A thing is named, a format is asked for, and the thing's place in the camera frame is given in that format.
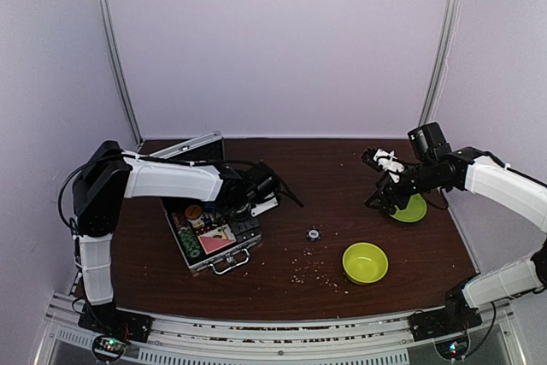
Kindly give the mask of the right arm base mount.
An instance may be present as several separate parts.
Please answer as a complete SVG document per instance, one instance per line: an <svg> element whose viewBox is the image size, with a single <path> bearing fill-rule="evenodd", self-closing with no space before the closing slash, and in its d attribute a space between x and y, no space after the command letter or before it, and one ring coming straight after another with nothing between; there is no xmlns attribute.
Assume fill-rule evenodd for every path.
<svg viewBox="0 0 547 365"><path fill-rule="evenodd" d="M409 317L414 341L437 340L437 353L451 362L462 361L471 352L469 331L481 324L479 311L468 306L460 291L448 292L442 308L417 310Z"/></svg>

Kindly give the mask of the green chip stack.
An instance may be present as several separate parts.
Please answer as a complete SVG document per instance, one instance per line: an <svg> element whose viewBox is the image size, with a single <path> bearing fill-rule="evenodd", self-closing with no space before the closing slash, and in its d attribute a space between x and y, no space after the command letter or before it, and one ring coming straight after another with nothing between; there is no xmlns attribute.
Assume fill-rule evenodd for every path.
<svg viewBox="0 0 547 365"><path fill-rule="evenodd" d="M192 230L180 230L178 232L178 237L183 250L188 257L196 259L202 255L202 247Z"/></svg>

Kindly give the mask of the pink playing card deck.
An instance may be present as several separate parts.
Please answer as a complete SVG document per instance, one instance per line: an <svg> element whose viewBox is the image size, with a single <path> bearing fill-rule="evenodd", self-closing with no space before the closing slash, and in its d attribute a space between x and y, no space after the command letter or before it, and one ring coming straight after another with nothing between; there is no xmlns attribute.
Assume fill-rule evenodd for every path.
<svg viewBox="0 0 547 365"><path fill-rule="evenodd" d="M236 243L236 237L230 227L216 228L200 235L198 240L207 255Z"/></svg>

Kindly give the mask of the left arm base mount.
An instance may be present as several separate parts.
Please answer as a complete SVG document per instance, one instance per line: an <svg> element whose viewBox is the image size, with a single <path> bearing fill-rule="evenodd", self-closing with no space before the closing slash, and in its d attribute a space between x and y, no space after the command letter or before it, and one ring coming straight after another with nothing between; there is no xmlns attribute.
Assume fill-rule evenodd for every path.
<svg viewBox="0 0 547 365"><path fill-rule="evenodd" d="M118 309L115 302L92 305L86 298L78 325L97 334L91 342L91 353L100 362L120 360L132 342L146 343L153 318Z"/></svg>

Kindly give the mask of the green plate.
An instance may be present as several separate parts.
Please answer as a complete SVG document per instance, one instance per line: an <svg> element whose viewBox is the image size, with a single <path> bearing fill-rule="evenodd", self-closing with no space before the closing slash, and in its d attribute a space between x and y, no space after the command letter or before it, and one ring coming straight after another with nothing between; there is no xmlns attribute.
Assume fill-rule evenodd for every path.
<svg viewBox="0 0 547 365"><path fill-rule="evenodd" d="M391 215L396 221L403 223L415 223L422 220L427 213L427 204L421 194L414 194L407 204L405 209L396 209L396 212Z"/></svg>

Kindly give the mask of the aluminium poker case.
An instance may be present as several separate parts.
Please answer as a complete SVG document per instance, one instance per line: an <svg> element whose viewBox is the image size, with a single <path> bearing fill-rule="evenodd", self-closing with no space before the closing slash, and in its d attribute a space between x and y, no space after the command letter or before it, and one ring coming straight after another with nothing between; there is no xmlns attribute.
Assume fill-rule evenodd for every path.
<svg viewBox="0 0 547 365"><path fill-rule="evenodd" d="M163 145L159 150L153 151L151 155L173 160L221 160L224 158L223 137L219 131L213 131L181 143ZM226 217L221 215L221 209L213 203L203 203L197 200L173 197L164 197L161 199L161 203L174 239L185 259L186 265L193 274L209 268L215 274L223 275L250 261L250 248L257 244L232 244L223 250L218 250L208 255L202 248L202 255L199 258L191 259L183 250L178 232L183 229L192 230L198 239L200 235L222 227ZM185 218L185 209L193 204L199 205L203 210L203 214L199 218L205 223L205 227L203 228L194 229L190 221Z"/></svg>

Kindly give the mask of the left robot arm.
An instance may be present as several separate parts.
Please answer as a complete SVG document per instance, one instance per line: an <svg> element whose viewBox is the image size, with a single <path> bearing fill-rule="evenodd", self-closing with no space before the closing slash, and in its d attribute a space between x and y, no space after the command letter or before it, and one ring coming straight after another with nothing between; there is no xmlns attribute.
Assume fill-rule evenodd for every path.
<svg viewBox="0 0 547 365"><path fill-rule="evenodd" d="M123 325L111 279L111 241L125 200L192 200L213 205L213 215L226 221L253 220L277 207L282 195L299 201L264 162L224 156L189 159L181 145L145 155L123 150L113 140L101 143L62 187L72 189L74 214L67 218L62 206L57 211L77 244L89 318L105 334L117 333Z"/></svg>

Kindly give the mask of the right frame post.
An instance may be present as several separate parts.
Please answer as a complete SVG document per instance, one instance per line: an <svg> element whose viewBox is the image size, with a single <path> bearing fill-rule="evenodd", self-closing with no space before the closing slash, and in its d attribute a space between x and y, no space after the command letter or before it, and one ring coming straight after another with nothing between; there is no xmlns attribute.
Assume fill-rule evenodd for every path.
<svg viewBox="0 0 547 365"><path fill-rule="evenodd" d="M434 120L448 72L448 57L460 14L461 0L445 0L438 45L433 60L432 71L422 104L418 125L422 126Z"/></svg>

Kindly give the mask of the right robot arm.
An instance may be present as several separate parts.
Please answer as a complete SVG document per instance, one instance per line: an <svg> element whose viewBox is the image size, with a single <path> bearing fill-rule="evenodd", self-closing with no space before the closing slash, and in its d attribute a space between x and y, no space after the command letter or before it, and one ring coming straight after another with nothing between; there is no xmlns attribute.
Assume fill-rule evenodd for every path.
<svg viewBox="0 0 547 365"><path fill-rule="evenodd" d="M512 222L534 227L546 236L546 184L503 162L488 150L473 146L454 149L440 125L431 122L408 133L415 160L404 161L394 151L368 148L362 162L379 172L379 180L365 204L388 215L404 211L410 199L429 191L457 190L476 197L486 207L488 227L500 211ZM546 247L503 259L499 268L464 280L445 297L438 313L444 331L457 331L471 312L499 300L517 298L546 289Z"/></svg>

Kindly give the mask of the left frame post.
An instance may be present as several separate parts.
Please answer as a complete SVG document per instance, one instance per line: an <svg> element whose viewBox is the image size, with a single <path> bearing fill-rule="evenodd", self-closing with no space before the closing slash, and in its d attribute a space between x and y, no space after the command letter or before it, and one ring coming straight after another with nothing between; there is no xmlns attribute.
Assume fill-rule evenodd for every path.
<svg viewBox="0 0 547 365"><path fill-rule="evenodd" d="M97 0L97 4L102 19L103 33L109 55L109 64L114 76L115 87L121 100L122 111L126 118L127 125L129 126L132 140L134 144L139 147L144 142L144 139L138 126L136 113L132 105L129 90L127 88L126 76L124 74L121 62L121 54L119 52L115 37L115 29L109 7L109 0Z"/></svg>

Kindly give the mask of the white dealer button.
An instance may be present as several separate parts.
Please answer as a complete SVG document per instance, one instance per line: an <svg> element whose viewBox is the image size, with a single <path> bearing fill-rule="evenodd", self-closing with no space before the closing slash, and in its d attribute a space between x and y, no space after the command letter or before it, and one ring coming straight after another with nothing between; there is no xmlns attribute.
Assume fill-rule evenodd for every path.
<svg viewBox="0 0 547 365"><path fill-rule="evenodd" d="M199 228L205 227L205 223L203 222L202 219L190 220L190 223L191 223L191 226L194 229L199 229Z"/></svg>

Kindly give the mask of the frame post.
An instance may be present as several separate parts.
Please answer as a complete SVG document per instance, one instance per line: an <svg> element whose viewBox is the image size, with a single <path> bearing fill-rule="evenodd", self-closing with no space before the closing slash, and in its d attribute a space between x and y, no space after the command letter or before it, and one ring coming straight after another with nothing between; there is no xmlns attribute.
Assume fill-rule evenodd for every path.
<svg viewBox="0 0 547 365"><path fill-rule="evenodd" d="M460 14L461 0L445 0L438 45L433 60L432 71L422 104L418 125L422 126L434 120L448 72L448 57Z"/></svg>
<svg viewBox="0 0 547 365"><path fill-rule="evenodd" d="M127 125L129 126L132 140L134 144L139 147L144 142L144 139L138 126L136 113L132 105L129 90L127 88L126 76L124 74L121 62L121 54L119 52L115 37L115 29L109 7L109 0L97 0L97 4L102 19L103 33L109 55L109 64L114 76L115 87L121 100L122 111L126 118Z"/></svg>

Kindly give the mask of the purple 500 chip right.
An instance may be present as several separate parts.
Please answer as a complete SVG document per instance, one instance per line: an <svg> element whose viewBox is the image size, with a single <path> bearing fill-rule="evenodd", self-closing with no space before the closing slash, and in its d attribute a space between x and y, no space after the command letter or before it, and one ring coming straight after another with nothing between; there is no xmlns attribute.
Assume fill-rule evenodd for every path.
<svg viewBox="0 0 547 365"><path fill-rule="evenodd" d="M317 228L310 228L306 232L306 239L310 242L316 242L321 239L321 231Z"/></svg>

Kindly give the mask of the green bowl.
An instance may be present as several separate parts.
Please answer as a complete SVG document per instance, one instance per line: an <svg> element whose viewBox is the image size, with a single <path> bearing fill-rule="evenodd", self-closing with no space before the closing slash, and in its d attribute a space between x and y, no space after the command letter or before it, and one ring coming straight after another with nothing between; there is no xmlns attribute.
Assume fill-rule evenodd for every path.
<svg viewBox="0 0 547 365"><path fill-rule="evenodd" d="M382 280L389 269L386 253L376 244L360 242L348 246L342 255L345 276L357 285Z"/></svg>

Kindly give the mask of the orange big blind button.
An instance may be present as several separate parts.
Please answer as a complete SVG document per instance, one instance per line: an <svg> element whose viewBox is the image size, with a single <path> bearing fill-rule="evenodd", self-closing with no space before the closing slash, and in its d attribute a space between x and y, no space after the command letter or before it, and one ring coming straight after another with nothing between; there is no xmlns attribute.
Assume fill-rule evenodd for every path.
<svg viewBox="0 0 547 365"><path fill-rule="evenodd" d="M197 204L190 205L185 209L185 218L189 221L198 220L202 214L203 210Z"/></svg>

